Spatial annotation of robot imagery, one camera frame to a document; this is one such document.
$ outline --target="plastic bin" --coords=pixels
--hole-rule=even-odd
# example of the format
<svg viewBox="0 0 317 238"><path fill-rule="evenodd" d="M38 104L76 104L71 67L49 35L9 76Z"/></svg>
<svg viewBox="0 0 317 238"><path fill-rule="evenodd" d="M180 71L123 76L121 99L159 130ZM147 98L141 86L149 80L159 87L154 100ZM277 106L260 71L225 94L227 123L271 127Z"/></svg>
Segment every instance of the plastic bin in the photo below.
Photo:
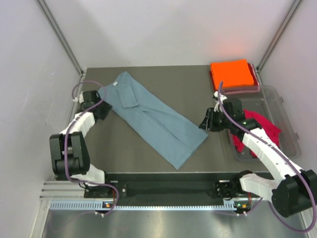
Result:
<svg viewBox="0 0 317 238"><path fill-rule="evenodd" d="M279 136L279 148L290 159L297 159L301 155L301 150L297 142L297 135L294 133L292 126L288 120L287 114L282 106L282 101L277 91L272 86L261 86L258 93L248 94L230 94L228 98L236 97L242 102L243 109L257 112L265 116L274 125L282 130ZM230 143L234 157L241 162L258 162L258 158L254 158L250 149L246 146L239 153L234 144L232 135L229 133Z"/></svg>

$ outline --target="blue pants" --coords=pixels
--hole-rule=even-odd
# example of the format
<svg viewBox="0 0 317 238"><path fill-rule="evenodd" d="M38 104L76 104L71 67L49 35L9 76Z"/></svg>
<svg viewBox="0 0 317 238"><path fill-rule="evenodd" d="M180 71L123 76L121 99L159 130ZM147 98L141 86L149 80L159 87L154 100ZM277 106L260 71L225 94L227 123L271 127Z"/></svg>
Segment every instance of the blue pants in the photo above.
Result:
<svg viewBox="0 0 317 238"><path fill-rule="evenodd" d="M99 90L101 98L104 90ZM106 102L176 169L207 138L191 121L168 107L127 72L106 87Z"/></svg>

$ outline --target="blue cloth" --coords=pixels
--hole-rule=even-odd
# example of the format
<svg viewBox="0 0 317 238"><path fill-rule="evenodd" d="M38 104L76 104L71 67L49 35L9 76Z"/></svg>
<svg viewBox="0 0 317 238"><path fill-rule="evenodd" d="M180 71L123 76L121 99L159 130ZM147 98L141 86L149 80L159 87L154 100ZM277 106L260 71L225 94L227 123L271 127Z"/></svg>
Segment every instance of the blue cloth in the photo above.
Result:
<svg viewBox="0 0 317 238"><path fill-rule="evenodd" d="M104 89L99 91L104 97ZM127 72L106 86L106 102L176 169L195 152L207 134L168 107Z"/></svg>

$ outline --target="pocket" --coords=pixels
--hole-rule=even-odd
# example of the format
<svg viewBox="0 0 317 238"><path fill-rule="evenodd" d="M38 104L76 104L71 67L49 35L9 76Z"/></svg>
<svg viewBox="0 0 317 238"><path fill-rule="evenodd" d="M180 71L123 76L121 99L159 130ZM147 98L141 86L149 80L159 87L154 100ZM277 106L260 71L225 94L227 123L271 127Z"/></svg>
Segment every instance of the pocket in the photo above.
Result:
<svg viewBox="0 0 317 238"><path fill-rule="evenodd" d="M118 93L123 108L133 108L139 105L130 85L118 88Z"/></svg>

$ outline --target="white backdrop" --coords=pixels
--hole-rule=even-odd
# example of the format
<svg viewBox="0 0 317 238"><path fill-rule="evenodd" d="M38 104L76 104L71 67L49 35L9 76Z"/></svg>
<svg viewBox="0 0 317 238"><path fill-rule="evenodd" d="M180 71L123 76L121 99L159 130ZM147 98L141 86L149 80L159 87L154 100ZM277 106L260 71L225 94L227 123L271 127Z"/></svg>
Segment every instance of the white backdrop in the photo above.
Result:
<svg viewBox="0 0 317 238"><path fill-rule="evenodd" d="M301 164L317 171L317 1L303 1L262 70L274 86L302 149Z"/></svg>
<svg viewBox="0 0 317 238"><path fill-rule="evenodd" d="M0 237L25 238L79 75L34 0L0 8Z"/></svg>
<svg viewBox="0 0 317 238"><path fill-rule="evenodd" d="M46 0L82 67L258 64L292 0Z"/></svg>

